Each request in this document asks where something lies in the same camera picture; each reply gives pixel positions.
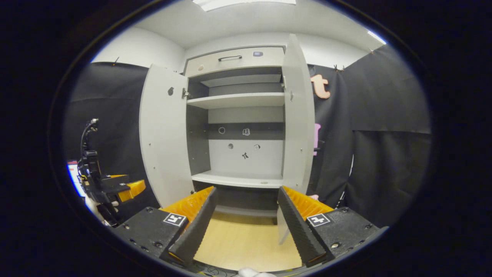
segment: sticker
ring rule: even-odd
[[[313,215],[313,216],[309,216],[307,219],[309,220],[309,223],[313,227],[317,227],[317,226],[320,226],[320,225],[323,225],[323,224],[330,222],[330,220],[322,213],[317,214],[317,215]]]
[[[181,224],[185,221],[185,218],[186,217],[183,215],[169,213],[167,217],[164,219],[164,222],[175,226],[181,226]]]

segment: white cabinet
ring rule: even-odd
[[[231,58],[219,61],[224,57]],[[140,142],[163,207],[189,195],[192,180],[305,193],[313,141],[311,82],[295,35],[285,53],[282,47],[212,53],[188,60],[184,76],[149,69]]]

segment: orange ridged pad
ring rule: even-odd
[[[211,186],[202,189],[197,193],[187,196],[168,207],[160,208],[159,210],[186,216],[188,218],[188,224],[184,228],[184,230],[186,230],[189,224],[195,219],[213,188],[214,187]]]
[[[304,221],[308,216],[333,211],[330,206],[327,206],[318,200],[315,200],[286,186],[283,186],[283,188],[285,189],[285,192],[287,192],[290,200],[294,203],[294,206],[296,206],[297,211],[301,214]]]

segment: cabinet door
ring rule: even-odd
[[[283,185],[306,193],[314,145],[314,99],[308,65],[295,35],[289,36],[282,74],[285,85]]]
[[[193,190],[186,145],[188,78],[151,65],[140,100],[140,148],[150,186],[161,207]]]

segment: shelf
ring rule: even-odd
[[[247,209],[217,205],[215,211],[228,214],[249,215],[257,217],[277,217],[277,210],[268,209]]]
[[[191,179],[194,181],[235,187],[279,188],[282,186],[282,176],[280,174],[240,175],[206,171],[191,176]]]
[[[227,94],[188,100],[188,105],[204,108],[232,108],[253,106],[282,106],[285,101],[283,92],[257,92]]]

